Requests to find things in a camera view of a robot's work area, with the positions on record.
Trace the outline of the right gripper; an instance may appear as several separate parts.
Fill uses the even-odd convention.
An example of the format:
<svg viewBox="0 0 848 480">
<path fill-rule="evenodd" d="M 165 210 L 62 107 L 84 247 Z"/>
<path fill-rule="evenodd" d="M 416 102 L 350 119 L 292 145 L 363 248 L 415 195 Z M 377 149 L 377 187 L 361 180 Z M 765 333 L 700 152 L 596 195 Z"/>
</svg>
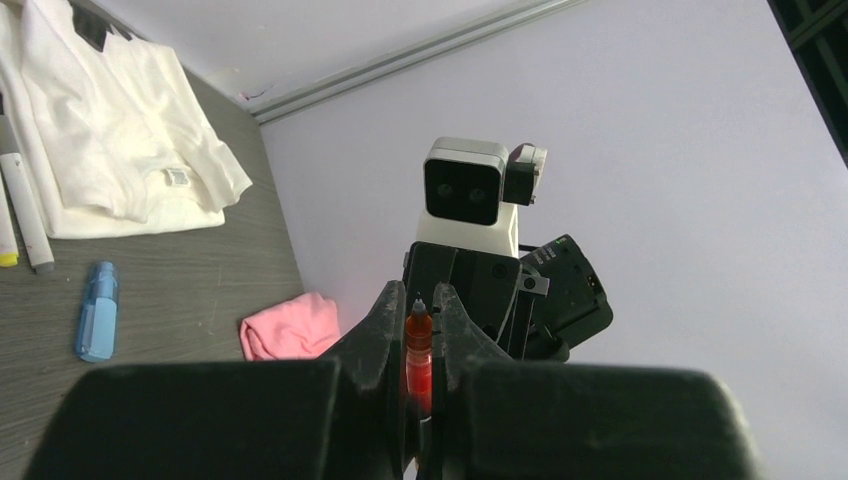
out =
<svg viewBox="0 0 848 480">
<path fill-rule="evenodd" d="M 410 246 L 402 277 L 405 313 L 417 299 L 435 308 L 435 289 L 451 285 L 468 317 L 514 359 L 523 359 L 535 302 L 550 280 L 512 256 L 417 241 Z"/>
</svg>

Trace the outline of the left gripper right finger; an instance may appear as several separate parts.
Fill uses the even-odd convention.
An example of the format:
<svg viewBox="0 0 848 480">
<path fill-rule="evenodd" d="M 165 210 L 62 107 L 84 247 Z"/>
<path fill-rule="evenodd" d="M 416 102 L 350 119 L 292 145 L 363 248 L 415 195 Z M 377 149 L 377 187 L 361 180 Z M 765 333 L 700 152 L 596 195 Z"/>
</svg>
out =
<svg viewBox="0 0 848 480">
<path fill-rule="evenodd" d="M 742 410 L 690 370 L 518 361 L 440 284 L 435 479 L 758 479 Z"/>
</svg>

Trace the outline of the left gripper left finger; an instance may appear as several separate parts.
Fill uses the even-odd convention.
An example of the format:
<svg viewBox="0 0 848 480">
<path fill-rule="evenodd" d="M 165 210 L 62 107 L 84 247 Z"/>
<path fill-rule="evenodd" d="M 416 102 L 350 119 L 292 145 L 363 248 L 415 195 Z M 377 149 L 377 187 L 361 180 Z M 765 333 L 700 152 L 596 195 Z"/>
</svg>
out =
<svg viewBox="0 0 848 480">
<path fill-rule="evenodd" d="M 29 479 L 399 479 L 405 287 L 313 360 L 129 365 L 83 375 Z"/>
</svg>

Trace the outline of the orange brown gel pen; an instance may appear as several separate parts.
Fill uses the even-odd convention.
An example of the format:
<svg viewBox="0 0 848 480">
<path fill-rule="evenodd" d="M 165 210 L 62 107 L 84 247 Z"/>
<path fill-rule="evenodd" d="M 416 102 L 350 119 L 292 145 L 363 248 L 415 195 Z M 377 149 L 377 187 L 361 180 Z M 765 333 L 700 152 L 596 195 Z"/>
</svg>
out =
<svg viewBox="0 0 848 480">
<path fill-rule="evenodd" d="M 433 319 L 425 302 L 416 298 L 405 322 L 407 396 L 420 419 L 432 412 Z"/>
</svg>

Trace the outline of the light blue highlighter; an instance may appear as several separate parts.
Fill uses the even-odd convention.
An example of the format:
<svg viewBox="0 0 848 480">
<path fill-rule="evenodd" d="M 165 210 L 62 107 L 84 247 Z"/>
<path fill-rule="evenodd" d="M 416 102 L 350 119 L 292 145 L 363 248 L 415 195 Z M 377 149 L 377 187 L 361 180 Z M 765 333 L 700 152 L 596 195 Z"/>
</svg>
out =
<svg viewBox="0 0 848 480">
<path fill-rule="evenodd" d="M 115 265 L 94 265 L 81 306 L 74 344 L 76 355 L 89 363 L 111 359 L 115 350 L 119 318 L 119 275 Z"/>
</svg>

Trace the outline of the white acrylic marker grey tip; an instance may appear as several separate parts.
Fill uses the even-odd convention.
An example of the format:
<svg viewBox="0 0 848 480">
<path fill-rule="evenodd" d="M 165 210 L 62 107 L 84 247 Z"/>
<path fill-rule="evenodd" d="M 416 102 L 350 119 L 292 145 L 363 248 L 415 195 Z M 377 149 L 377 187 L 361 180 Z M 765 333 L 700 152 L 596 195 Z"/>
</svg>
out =
<svg viewBox="0 0 848 480">
<path fill-rule="evenodd" d="M 4 97 L 1 97 L 1 171 L 30 265 L 37 274 L 53 272 L 55 259 Z"/>
</svg>

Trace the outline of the white pen yellow end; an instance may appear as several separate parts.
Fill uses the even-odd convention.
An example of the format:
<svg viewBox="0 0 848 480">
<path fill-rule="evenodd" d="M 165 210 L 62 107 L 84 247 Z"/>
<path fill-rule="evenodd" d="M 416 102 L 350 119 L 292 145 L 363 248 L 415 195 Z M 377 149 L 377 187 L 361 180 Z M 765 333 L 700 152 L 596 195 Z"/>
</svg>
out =
<svg viewBox="0 0 848 480">
<path fill-rule="evenodd" d="M 0 265 L 2 268 L 17 266 L 19 250 L 4 180 L 0 183 L 0 228 Z"/>
</svg>

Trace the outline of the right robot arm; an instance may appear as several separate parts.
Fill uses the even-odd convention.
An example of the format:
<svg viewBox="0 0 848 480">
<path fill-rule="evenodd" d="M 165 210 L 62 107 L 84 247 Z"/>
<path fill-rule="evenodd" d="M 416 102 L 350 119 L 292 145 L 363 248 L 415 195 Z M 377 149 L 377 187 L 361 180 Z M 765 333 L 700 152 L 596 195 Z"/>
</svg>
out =
<svg viewBox="0 0 848 480">
<path fill-rule="evenodd" d="M 569 235 L 519 253 L 415 242 L 404 262 L 407 295 L 432 305 L 436 286 L 450 284 L 470 320 L 509 356 L 565 362 L 611 324 L 605 289 Z"/>
</svg>

